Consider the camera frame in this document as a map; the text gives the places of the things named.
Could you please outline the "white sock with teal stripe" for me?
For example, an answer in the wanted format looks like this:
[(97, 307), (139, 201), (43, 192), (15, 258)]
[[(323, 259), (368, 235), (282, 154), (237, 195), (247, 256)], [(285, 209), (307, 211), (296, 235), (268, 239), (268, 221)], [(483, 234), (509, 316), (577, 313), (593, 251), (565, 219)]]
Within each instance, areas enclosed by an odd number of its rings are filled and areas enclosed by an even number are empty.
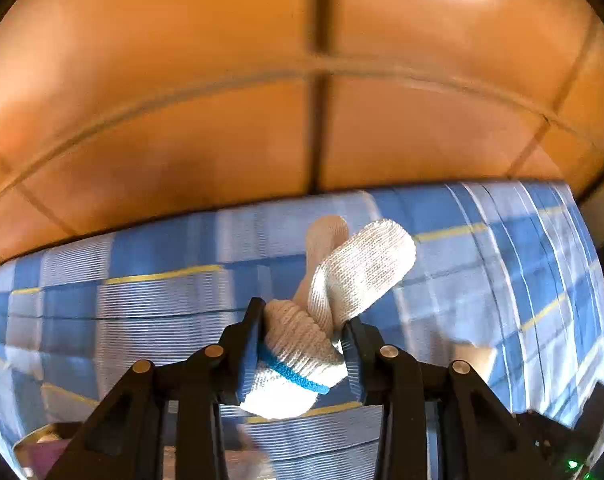
[(265, 305), (258, 365), (240, 408), (265, 419), (309, 411), (348, 374), (339, 342), (345, 323), (398, 284), (415, 261), (415, 242), (393, 220), (349, 233), (315, 270), (306, 308), (293, 297)]

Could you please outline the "purple paper gift box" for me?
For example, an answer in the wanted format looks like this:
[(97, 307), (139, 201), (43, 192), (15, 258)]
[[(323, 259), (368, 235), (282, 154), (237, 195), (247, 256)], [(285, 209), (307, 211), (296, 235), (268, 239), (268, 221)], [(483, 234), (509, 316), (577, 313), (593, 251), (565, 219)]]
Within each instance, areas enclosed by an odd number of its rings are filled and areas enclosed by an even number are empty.
[(26, 455), (29, 459), (29, 467), (37, 479), (45, 479), (48, 472), (56, 461), (66, 450), (69, 440), (46, 441), (29, 444), (26, 447)]

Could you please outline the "gold metal tray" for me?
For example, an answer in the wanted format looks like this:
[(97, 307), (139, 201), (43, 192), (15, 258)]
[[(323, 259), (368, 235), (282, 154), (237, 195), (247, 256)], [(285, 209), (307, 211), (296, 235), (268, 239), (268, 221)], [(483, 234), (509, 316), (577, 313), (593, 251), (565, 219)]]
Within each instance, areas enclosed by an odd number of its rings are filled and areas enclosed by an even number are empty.
[(27, 479), (37, 479), (29, 467), (29, 459), (26, 455), (26, 447), (29, 444), (46, 441), (71, 440), (80, 430), (81, 422), (53, 422), (38, 428), (27, 434), (14, 445), (14, 455)]

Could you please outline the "blue plaid bed sheet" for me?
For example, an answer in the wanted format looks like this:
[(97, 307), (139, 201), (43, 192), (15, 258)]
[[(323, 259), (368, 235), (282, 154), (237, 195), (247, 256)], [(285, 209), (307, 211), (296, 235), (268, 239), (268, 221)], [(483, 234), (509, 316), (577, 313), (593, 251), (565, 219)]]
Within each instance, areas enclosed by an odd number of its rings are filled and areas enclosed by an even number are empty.
[(86, 418), (137, 360), (188, 358), (254, 297), (289, 299), (304, 237), (336, 214), (352, 231), (398, 222), (413, 270), (364, 314), (389, 344), (445, 364), (455, 342), (496, 352), (508, 410), (572, 425), (604, 384), (604, 277), (561, 183), (383, 188), (188, 214), (0, 266), (0, 455), (52, 422)]

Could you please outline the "wooden wardrobe panelling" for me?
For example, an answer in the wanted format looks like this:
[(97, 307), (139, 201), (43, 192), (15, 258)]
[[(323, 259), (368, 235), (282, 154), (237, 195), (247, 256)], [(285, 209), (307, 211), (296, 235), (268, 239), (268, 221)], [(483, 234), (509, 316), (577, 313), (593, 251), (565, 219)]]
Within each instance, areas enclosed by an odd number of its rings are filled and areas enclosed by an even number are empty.
[(182, 211), (604, 185), (595, 0), (3, 0), (0, 262)]

